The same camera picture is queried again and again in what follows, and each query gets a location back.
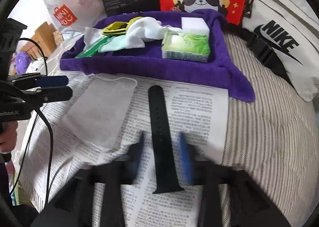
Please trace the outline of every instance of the white sponge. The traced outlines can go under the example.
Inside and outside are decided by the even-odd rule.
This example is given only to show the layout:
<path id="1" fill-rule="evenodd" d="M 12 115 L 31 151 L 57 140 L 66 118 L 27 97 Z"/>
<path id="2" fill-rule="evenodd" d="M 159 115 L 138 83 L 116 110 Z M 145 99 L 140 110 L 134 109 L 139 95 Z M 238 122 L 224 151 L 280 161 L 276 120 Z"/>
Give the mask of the white sponge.
<path id="1" fill-rule="evenodd" d="M 209 27 L 203 18 L 182 17 L 181 29 L 184 34 L 206 35 L 209 39 Z"/>

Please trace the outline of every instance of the clear plastic bag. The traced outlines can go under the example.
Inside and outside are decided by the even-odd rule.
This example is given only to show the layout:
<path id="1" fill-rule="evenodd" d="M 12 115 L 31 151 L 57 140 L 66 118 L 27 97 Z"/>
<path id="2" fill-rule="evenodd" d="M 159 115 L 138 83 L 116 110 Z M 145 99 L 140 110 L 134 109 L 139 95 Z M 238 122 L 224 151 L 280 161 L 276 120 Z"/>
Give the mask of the clear plastic bag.
<path id="1" fill-rule="evenodd" d="M 102 0 L 43 0 L 55 26 L 68 38 L 93 27 L 104 11 Z"/>
<path id="2" fill-rule="evenodd" d="M 101 152 L 114 147 L 137 81 L 97 76 L 62 118 L 63 125 Z"/>

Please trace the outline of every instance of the person's hand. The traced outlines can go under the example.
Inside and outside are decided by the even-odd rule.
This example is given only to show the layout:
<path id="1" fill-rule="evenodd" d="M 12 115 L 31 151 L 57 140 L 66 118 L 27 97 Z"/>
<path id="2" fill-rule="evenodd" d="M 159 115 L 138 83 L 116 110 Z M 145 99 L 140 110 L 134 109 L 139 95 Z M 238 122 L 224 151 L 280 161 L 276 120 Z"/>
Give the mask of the person's hand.
<path id="1" fill-rule="evenodd" d="M 0 153 L 11 152 L 17 143 L 18 122 L 8 122 L 4 133 L 0 134 Z"/>

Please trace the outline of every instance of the black cable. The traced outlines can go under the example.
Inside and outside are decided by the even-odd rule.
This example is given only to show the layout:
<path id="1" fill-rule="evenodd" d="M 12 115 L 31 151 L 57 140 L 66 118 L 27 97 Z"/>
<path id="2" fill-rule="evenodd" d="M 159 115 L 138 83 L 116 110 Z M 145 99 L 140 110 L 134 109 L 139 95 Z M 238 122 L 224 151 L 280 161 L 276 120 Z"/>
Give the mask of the black cable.
<path id="1" fill-rule="evenodd" d="M 50 186 L 50 173 L 51 173 L 51 164 L 52 164 L 52 157 L 53 157 L 53 146 L 54 146 L 54 138 L 53 138 L 53 130 L 52 127 L 47 120 L 47 118 L 44 116 L 44 114 L 41 112 L 40 108 L 37 106 L 36 103 L 34 103 L 34 100 L 30 98 L 27 94 L 23 93 L 20 89 L 18 89 L 15 86 L 10 85 L 8 82 L 1 81 L 0 80 L 0 89 L 2 92 L 5 92 L 9 95 L 16 96 L 18 98 L 21 98 L 24 100 L 28 105 L 31 106 L 33 110 L 36 111 L 36 113 L 39 115 L 39 117 L 43 120 L 45 125 L 47 126 L 50 134 L 50 155 L 49 155 L 49 164 L 47 169 L 47 191 L 46 191 L 46 198 L 45 198 L 45 205 L 47 205 L 49 201 L 49 186 Z"/>
<path id="2" fill-rule="evenodd" d="M 29 147 L 29 144 L 30 144 L 30 141 L 31 141 L 33 129 L 34 129 L 34 127 L 35 127 L 35 124 L 36 124 L 36 122 L 37 122 L 38 117 L 39 117 L 39 116 L 36 115 L 35 121 L 34 121 L 34 123 L 33 123 L 33 125 L 32 125 L 32 129 L 31 129 L 31 132 L 30 132 L 30 135 L 29 135 L 29 139 L 28 139 L 28 142 L 27 142 L 27 145 L 26 145 L 26 150 L 24 151 L 24 154 L 23 154 L 23 158 L 22 158 L 20 170 L 19 170 L 19 173 L 18 173 L 18 176 L 17 176 L 17 180 L 16 180 L 16 182 L 14 183 L 14 186 L 13 186 L 11 192 L 10 192 L 10 196 L 12 195 L 13 191 L 15 190 L 15 188 L 16 188 L 18 182 L 19 182 L 19 178 L 20 178 L 20 175 L 21 175 L 21 172 L 22 172 L 22 167 L 23 167 L 24 159 L 25 159 L 25 157 L 26 157 L 27 150 L 28 150 L 28 147 Z"/>
<path id="3" fill-rule="evenodd" d="M 29 38 L 20 38 L 19 40 L 26 40 L 26 41 L 29 41 L 31 43 L 33 43 L 35 46 L 38 47 L 38 49 L 40 50 L 41 52 L 41 55 L 43 57 L 43 60 L 44 60 L 44 65 L 45 65 L 45 72 L 46 72 L 46 75 L 48 75 L 48 70 L 47 70 L 47 60 L 46 60 L 46 57 L 44 56 L 44 53 L 43 53 L 43 50 L 41 49 L 41 47 L 39 46 L 39 44 L 37 42 L 35 42 L 34 40 L 32 39 L 29 39 Z M 19 170 L 19 173 L 18 173 L 18 176 L 17 176 L 17 179 L 16 179 L 16 182 L 14 183 L 14 186 L 10 192 L 10 195 L 12 195 L 12 193 L 14 192 L 18 182 L 19 182 L 19 178 L 20 178 L 20 175 L 21 175 L 21 172 L 22 172 L 22 167 L 23 167 L 23 163 L 24 163 L 24 159 L 26 157 L 26 154 L 27 154 L 27 150 L 28 150 L 28 147 L 30 145 L 30 141 L 31 141 L 31 137 L 32 137 L 32 133 L 33 133 L 33 130 L 34 130 L 34 127 L 35 127 L 35 124 L 37 122 L 37 119 L 38 119 L 38 115 L 36 116 L 35 118 L 35 121 L 32 125 L 32 129 L 31 129 L 31 132 L 30 132 L 30 135 L 29 135 L 29 139 L 28 139 L 28 142 L 27 142 L 27 145 L 26 145 L 26 149 L 24 151 L 24 154 L 23 154 L 23 158 L 22 158 L 22 162 L 21 162 L 21 166 L 20 166 L 20 170 Z"/>
<path id="4" fill-rule="evenodd" d="M 20 41 L 20 40 L 26 40 L 26 41 L 29 41 L 29 42 L 33 43 L 36 47 L 38 47 L 38 49 L 40 50 L 41 55 L 42 55 L 42 57 L 43 57 L 43 59 L 44 59 L 45 74 L 46 74 L 46 75 L 48 75 L 48 72 L 47 72 L 47 61 L 46 61 L 46 57 L 44 56 L 44 53 L 43 53 L 43 51 L 42 51 L 42 49 L 41 49 L 40 45 L 39 45 L 36 41 L 34 41 L 34 40 L 32 40 L 32 39 L 29 39 L 29 38 L 20 38 L 20 39 L 19 39 L 19 41 Z"/>

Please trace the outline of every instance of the green package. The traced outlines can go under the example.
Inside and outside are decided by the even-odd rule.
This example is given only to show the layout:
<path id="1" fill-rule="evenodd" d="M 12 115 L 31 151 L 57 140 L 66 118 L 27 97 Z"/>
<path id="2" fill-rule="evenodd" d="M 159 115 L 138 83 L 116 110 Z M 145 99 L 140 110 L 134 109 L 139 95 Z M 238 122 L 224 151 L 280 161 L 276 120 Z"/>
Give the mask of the green package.
<path id="1" fill-rule="evenodd" d="M 103 39 L 96 41 L 94 44 L 92 44 L 86 50 L 82 51 L 75 58 L 78 59 L 78 58 L 85 58 L 85 57 L 94 56 L 95 54 L 98 53 L 98 49 L 101 45 L 110 42 L 113 38 L 114 38 L 114 36 L 105 36 Z"/>
<path id="2" fill-rule="evenodd" d="M 162 58 L 207 62 L 210 55 L 205 35 L 167 31 L 162 41 Z"/>

